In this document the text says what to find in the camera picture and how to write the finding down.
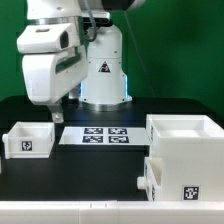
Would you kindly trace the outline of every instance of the small white box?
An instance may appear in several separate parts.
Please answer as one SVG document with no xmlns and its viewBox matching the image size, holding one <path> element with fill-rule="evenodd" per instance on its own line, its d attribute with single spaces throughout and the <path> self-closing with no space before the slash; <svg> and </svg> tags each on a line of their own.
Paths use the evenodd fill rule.
<svg viewBox="0 0 224 224">
<path fill-rule="evenodd" d="M 54 123 L 17 122 L 2 136 L 5 158 L 48 158 L 55 141 Z"/>
<path fill-rule="evenodd" d="M 145 177 L 159 201 L 224 200 L 224 130 L 207 116 L 148 115 Z"/>
</svg>

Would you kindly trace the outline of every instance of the green backdrop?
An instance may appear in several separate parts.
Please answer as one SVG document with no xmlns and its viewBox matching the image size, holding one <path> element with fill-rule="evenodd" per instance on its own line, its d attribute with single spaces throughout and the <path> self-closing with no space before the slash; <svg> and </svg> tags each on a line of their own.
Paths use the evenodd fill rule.
<svg viewBox="0 0 224 224">
<path fill-rule="evenodd" d="M 0 2 L 0 100 L 26 94 L 16 50 L 25 11 L 25 0 Z M 223 12 L 223 0 L 146 0 L 126 16 L 113 13 L 129 94 L 196 99 L 224 118 Z"/>
</svg>

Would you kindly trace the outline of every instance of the open white box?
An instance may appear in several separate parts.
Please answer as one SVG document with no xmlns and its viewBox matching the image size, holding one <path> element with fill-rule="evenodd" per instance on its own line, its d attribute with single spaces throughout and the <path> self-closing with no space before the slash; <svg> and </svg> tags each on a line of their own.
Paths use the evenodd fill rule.
<svg viewBox="0 0 224 224">
<path fill-rule="evenodd" d="M 148 115 L 149 199 L 224 200 L 224 130 L 207 116 Z"/>
<path fill-rule="evenodd" d="M 55 141 L 53 123 L 17 122 L 2 140 L 5 158 L 48 158 Z"/>
</svg>

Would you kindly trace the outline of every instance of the triangular sticker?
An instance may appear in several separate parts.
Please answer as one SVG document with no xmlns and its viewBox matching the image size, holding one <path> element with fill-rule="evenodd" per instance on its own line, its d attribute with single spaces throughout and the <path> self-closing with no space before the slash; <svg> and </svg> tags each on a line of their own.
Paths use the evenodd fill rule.
<svg viewBox="0 0 224 224">
<path fill-rule="evenodd" d="M 108 66 L 108 64 L 107 64 L 106 61 L 101 66 L 99 72 L 107 72 L 107 73 L 110 73 L 110 69 L 109 69 L 109 66 Z"/>
</svg>

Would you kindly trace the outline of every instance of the large white box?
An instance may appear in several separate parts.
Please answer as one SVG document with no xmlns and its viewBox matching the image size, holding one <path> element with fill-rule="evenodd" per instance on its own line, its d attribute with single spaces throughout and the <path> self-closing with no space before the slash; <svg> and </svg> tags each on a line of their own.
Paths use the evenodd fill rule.
<svg viewBox="0 0 224 224">
<path fill-rule="evenodd" d="M 55 141 L 54 123 L 17 122 L 2 140 L 5 158 L 48 158 Z"/>
<path fill-rule="evenodd" d="M 149 199 L 224 200 L 224 130 L 207 116 L 148 115 Z"/>
</svg>

